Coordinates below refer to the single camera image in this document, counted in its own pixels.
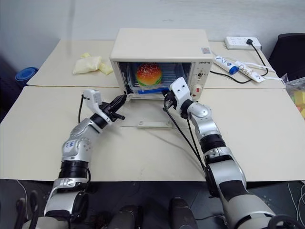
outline beige tabletop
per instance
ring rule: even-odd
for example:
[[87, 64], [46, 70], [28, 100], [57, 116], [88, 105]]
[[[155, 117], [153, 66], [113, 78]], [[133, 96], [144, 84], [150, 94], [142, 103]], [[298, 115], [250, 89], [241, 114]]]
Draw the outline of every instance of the beige tabletop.
[[[119, 87], [114, 73], [105, 75], [100, 71], [72, 74], [75, 62], [85, 52], [92, 56], [101, 56], [102, 61], [109, 64], [109, 56], [112, 51], [114, 41], [59, 41], [54, 51], [41, 66], [39, 71], [28, 81], [28, 85], [34, 86], [84, 86], [84, 87]], [[210, 42], [211, 49], [218, 55], [231, 56], [244, 62], [254, 62], [261, 64], [255, 51], [228, 50], [224, 42]], [[265, 63], [268, 63], [263, 53], [259, 50]], [[213, 64], [212, 70], [226, 73], [217, 65]], [[270, 72], [269, 77], [278, 78], [275, 73]], [[248, 78], [241, 73], [236, 73], [233, 77], [239, 81]], [[281, 81], [265, 80], [261, 83], [248, 82], [238, 84], [228, 78], [210, 73], [207, 77], [204, 88], [284, 88]]]
[[[25, 87], [0, 125], [0, 178], [57, 178], [61, 146], [77, 125], [81, 87]], [[104, 101], [118, 88], [99, 88]], [[205, 89], [223, 138], [248, 181], [304, 180], [305, 122], [284, 89]], [[138, 129], [161, 101], [125, 104], [126, 115], [104, 129], [90, 163], [93, 181], [203, 181], [198, 162], [176, 129]], [[84, 106], [82, 118], [92, 113]], [[179, 119], [185, 127], [185, 121]], [[188, 137], [188, 129], [183, 131]]]

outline power strip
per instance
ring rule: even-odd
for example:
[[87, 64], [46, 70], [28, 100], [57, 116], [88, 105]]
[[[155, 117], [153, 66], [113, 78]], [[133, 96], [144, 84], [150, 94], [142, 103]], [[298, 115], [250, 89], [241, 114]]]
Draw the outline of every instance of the power strip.
[[236, 50], [253, 50], [253, 47], [247, 44], [247, 40], [251, 39], [256, 49], [261, 49], [261, 44], [256, 37], [226, 37], [224, 42], [227, 49]]

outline blue container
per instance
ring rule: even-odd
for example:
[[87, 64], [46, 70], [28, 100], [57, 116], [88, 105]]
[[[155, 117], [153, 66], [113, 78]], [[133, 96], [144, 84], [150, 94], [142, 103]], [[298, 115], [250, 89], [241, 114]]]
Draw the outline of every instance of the blue container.
[[25, 68], [23, 70], [21, 70], [20, 72], [18, 72], [16, 74], [16, 81], [19, 84], [19, 86], [21, 88], [23, 88], [24, 86], [27, 85], [27, 82], [29, 81], [29, 79], [36, 74], [36, 72], [38, 71], [38, 68], [35, 67], [29, 67], [29, 68]]

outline gray floor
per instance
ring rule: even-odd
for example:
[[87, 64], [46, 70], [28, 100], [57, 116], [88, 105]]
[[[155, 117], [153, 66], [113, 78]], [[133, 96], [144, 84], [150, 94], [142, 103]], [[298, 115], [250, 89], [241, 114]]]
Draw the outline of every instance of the gray floor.
[[[50, 183], [21, 181], [28, 193], [37, 190], [41, 202], [46, 203], [51, 189]], [[300, 198], [301, 182], [290, 182], [295, 201]], [[129, 204], [142, 206], [144, 209], [144, 229], [169, 229], [168, 204], [173, 197], [182, 197], [191, 206], [196, 218], [211, 214], [222, 214], [222, 206], [217, 198], [209, 198], [205, 182], [94, 182], [97, 189], [90, 194], [89, 215], [101, 211], [115, 214], [121, 207]], [[287, 188], [287, 183], [251, 188], [276, 214], [287, 214], [296, 217], [295, 208]], [[0, 180], [0, 228], [11, 229], [16, 220], [15, 203], [24, 197], [22, 187], [15, 180]], [[305, 219], [305, 206], [301, 206]], [[226, 228], [221, 219], [211, 218], [198, 221], [199, 228]], [[75, 228], [90, 228], [86, 225], [75, 225]]]

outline white bottle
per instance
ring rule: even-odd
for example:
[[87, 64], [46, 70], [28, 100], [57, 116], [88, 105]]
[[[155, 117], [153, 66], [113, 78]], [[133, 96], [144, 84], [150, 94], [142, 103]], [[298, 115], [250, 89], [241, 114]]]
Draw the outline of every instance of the white bottle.
[[229, 74], [233, 75], [238, 72], [238, 67], [236, 67], [233, 63], [229, 62], [227, 59], [221, 56], [216, 56], [214, 58], [214, 63], [219, 67], [225, 69]]
[[254, 81], [256, 81], [258, 83], [265, 80], [260, 74], [253, 71], [251, 68], [249, 68], [243, 62], [236, 61], [234, 64], [238, 67], [238, 69], [241, 73], [248, 76], [250, 79], [253, 79]]

